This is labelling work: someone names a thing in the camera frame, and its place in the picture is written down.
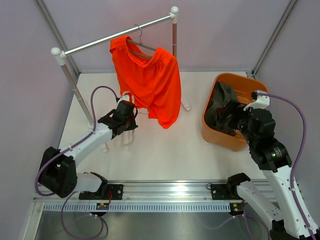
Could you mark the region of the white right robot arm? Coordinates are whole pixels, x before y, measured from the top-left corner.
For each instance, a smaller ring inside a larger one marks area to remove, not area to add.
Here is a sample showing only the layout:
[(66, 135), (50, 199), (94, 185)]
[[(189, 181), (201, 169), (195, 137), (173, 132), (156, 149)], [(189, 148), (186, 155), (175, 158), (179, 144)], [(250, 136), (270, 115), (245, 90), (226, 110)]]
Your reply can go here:
[(273, 205), (244, 173), (228, 178), (226, 192), (241, 198), (259, 215), (271, 240), (318, 240), (320, 228), (303, 202), (298, 184), (291, 178), (293, 163), (286, 147), (275, 137), (272, 114), (261, 108), (247, 108), (231, 101), (222, 118), (238, 130), (249, 146), (249, 153), (268, 180), (278, 206)]

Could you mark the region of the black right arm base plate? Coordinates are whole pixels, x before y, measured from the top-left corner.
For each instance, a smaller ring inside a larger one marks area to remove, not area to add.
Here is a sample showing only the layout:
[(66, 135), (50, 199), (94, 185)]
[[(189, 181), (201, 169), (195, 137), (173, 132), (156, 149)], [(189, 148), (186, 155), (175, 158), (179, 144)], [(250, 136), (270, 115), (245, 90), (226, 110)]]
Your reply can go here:
[(239, 200), (236, 195), (232, 195), (226, 183), (224, 184), (210, 184), (210, 193), (212, 200)]

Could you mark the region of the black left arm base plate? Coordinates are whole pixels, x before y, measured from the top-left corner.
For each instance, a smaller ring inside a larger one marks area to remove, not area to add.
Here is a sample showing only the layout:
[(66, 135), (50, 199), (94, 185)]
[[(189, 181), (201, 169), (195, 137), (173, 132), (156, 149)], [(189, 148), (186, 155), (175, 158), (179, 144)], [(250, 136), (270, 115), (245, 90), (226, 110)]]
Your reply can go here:
[(79, 200), (122, 200), (123, 184), (107, 184), (97, 192), (84, 191), (79, 194)]

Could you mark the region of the orange shorts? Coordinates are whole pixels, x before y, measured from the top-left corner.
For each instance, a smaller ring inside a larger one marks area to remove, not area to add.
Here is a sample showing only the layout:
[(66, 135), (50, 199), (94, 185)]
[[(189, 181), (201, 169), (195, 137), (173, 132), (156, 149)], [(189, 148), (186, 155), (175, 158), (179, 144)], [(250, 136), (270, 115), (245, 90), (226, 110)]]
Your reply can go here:
[(147, 109), (148, 117), (168, 129), (178, 119), (181, 109), (181, 78), (177, 59), (162, 47), (157, 47), (151, 60), (134, 55), (145, 54), (137, 45), (126, 42), (128, 35), (110, 42), (120, 93), (130, 91), (137, 108)]

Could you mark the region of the dark green shorts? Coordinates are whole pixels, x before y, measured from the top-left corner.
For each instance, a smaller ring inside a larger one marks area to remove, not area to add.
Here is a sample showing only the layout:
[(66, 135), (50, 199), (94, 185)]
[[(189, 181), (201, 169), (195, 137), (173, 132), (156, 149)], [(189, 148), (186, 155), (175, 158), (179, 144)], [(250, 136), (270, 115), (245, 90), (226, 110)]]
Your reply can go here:
[(236, 92), (229, 84), (217, 82), (204, 114), (204, 121), (211, 129), (235, 137), (235, 130), (227, 126), (227, 123), (220, 121), (230, 102), (238, 102)]

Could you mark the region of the grey metal hanger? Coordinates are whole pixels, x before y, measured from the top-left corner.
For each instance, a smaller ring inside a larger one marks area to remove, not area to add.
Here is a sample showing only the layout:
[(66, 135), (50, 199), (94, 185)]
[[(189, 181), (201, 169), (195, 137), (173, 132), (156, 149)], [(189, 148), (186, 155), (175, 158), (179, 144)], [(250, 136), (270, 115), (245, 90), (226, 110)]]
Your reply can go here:
[[(141, 27), (140, 27), (138, 24), (135, 24), (134, 26), (135, 26), (135, 27), (138, 27), (138, 29), (139, 29), (139, 31), (140, 31), (139, 42), (136, 42), (136, 41), (133, 41), (133, 40), (130, 40), (130, 39), (127, 39), (126, 42), (155, 52), (155, 51), (156, 51), (155, 48), (153, 48), (153, 47), (151, 47), (151, 46), (148, 46), (148, 45), (145, 45), (145, 44), (142, 43), (142, 35), (143, 35), (143, 32), (142, 32)], [(148, 59), (148, 60), (151, 60), (151, 59), (152, 59), (152, 57), (151, 57), (150, 55), (146, 55), (146, 54), (144, 54), (144, 53), (142, 54), (142, 53), (139, 53), (139, 52), (136, 52), (136, 51), (133, 51), (133, 50), (130, 50), (130, 52), (131, 52), (132, 54), (134, 54), (134, 55), (136, 55), (136, 56), (139, 56), (139, 57), (142, 57), (142, 58), (144, 58), (144, 59)]]

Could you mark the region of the white plastic hanger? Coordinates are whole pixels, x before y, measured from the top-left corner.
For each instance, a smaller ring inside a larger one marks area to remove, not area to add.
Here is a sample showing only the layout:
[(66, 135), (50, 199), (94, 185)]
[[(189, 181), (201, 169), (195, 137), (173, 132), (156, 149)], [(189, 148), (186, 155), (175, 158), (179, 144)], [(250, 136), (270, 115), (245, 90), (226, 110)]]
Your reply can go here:
[(120, 145), (122, 147), (128, 147), (132, 145), (135, 141), (135, 131), (134, 130), (129, 130), (125, 131), (122, 133), (120, 136)]

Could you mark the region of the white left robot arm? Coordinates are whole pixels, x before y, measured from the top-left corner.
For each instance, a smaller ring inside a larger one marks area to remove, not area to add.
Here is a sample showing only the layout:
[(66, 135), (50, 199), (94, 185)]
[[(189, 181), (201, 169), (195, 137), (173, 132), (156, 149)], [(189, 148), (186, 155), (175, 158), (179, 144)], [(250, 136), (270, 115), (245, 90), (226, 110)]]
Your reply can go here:
[(36, 192), (41, 194), (38, 185), (42, 185), (60, 198), (82, 192), (103, 199), (108, 194), (108, 180), (95, 172), (78, 173), (77, 167), (102, 144), (137, 128), (135, 108), (132, 102), (120, 100), (117, 108), (96, 121), (93, 130), (78, 142), (61, 149), (47, 148), (36, 176)]

